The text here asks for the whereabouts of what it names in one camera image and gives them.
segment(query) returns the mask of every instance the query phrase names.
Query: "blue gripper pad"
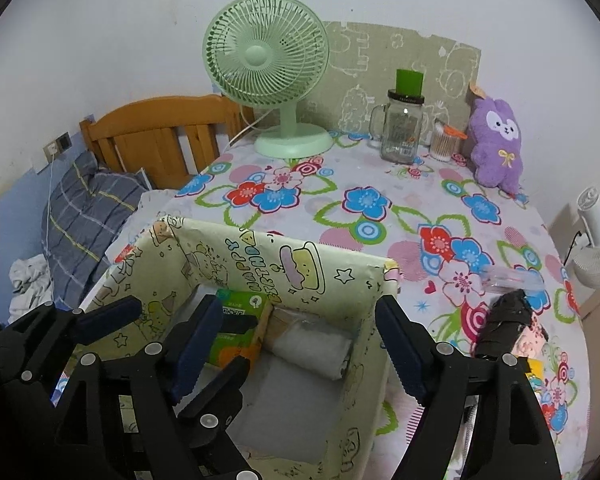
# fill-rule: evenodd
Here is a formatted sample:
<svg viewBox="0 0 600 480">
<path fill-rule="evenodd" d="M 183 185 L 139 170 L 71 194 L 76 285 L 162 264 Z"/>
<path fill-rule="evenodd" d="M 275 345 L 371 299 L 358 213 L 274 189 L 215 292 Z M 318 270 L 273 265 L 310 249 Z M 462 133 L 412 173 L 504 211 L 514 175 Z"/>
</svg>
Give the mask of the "blue gripper pad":
<svg viewBox="0 0 600 480">
<path fill-rule="evenodd" d="M 173 382 L 169 393 L 174 405 L 180 402 L 182 397 L 189 395 L 196 385 L 206 358 L 209 356 L 211 345 L 222 326 L 222 303 L 212 294 L 207 294 L 202 298 L 189 321 L 180 325 L 186 326 L 188 330 L 192 326 L 193 328 L 180 354 L 173 357 L 175 361 Z M 168 336 L 165 341 L 167 345 L 169 339 Z"/>
<path fill-rule="evenodd" d="M 77 317 L 72 329 L 72 340 L 76 344 L 90 345 L 134 322 L 142 314 L 142 302 L 134 296 L 120 298 Z"/>
<path fill-rule="evenodd" d="M 376 303 L 376 326 L 404 391 L 424 405 L 430 394 L 424 379 L 433 367 L 432 339 L 426 329 L 409 321 L 393 296 Z"/>
</svg>

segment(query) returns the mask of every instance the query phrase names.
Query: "stuffed animal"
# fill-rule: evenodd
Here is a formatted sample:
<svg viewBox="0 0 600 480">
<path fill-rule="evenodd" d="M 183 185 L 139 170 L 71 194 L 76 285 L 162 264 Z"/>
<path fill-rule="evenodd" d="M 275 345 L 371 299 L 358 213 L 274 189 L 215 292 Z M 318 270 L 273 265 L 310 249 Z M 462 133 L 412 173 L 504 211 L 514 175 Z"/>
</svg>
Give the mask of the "stuffed animal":
<svg viewBox="0 0 600 480">
<path fill-rule="evenodd" d="M 511 107 L 502 99 L 476 97 L 469 118 L 468 133 L 475 146 L 471 160 L 475 179 L 485 187 L 500 187 L 515 195 L 520 191 L 522 138 Z"/>
</svg>

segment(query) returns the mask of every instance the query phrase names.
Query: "box covered with wrapping paper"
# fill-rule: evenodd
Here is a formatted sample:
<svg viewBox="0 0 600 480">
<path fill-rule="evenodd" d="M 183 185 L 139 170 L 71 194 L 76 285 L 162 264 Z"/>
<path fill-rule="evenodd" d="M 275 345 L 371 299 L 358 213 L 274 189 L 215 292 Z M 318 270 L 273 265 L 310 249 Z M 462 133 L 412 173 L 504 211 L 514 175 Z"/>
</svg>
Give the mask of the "box covered with wrapping paper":
<svg viewBox="0 0 600 480">
<path fill-rule="evenodd" d="M 255 452 L 249 462 L 267 480 L 362 476 L 389 362 L 376 331 L 374 307 L 383 294 L 397 293 L 397 266 L 392 260 L 167 216 L 142 234 L 124 259 L 107 272 L 90 308 L 133 294 L 142 301 L 142 316 L 89 348 L 103 359 L 132 355 L 162 339 L 172 316 L 198 285 L 261 292 L 274 306 L 318 314 L 334 327 L 355 334 L 349 367 L 336 397 L 333 425 L 325 435 L 326 443 L 318 443 L 318 460 L 303 462 Z M 249 406 L 245 394 L 243 411 Z M 271 423 L 285 424 L 283 420 Z M 282 430 L 292 434 L 296 429 Z"/>
</svg>

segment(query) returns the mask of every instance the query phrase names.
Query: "dark gray plaid fabric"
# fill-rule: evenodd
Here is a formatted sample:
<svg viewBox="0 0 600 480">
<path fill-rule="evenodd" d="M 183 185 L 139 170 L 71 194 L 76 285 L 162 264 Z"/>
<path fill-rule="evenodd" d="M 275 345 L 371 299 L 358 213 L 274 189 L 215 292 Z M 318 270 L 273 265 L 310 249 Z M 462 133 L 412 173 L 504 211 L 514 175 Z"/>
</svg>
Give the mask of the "dark gray plaid fabric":
<svg viewBox="0 0 600 480">
<path fill-rule="evenodd" d="M 131 174 L 98 170 L 81 154 L 51 195 L 42 217 L 42 247 L 54 282 L 54 301 L 73 309 L 107 270 L 104 251 L 138 207 L 146 189 Z"/>
</svg>

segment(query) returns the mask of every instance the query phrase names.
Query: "fan grille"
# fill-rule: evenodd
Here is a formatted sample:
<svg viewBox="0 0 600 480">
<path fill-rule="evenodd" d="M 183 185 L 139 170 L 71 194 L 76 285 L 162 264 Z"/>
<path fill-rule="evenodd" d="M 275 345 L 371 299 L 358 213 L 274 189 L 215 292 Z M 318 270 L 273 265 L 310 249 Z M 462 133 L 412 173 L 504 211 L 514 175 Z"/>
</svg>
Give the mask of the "fan grille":
<svg viewBox="0 0 600 480">
<path fill-rule="evenodd" d="M 211 79 L 242 104 L 298 101 L 320 80 L 329 57 L 324 25 L 297 0 L 236 0 L 206 30 Z"/>
</svg>

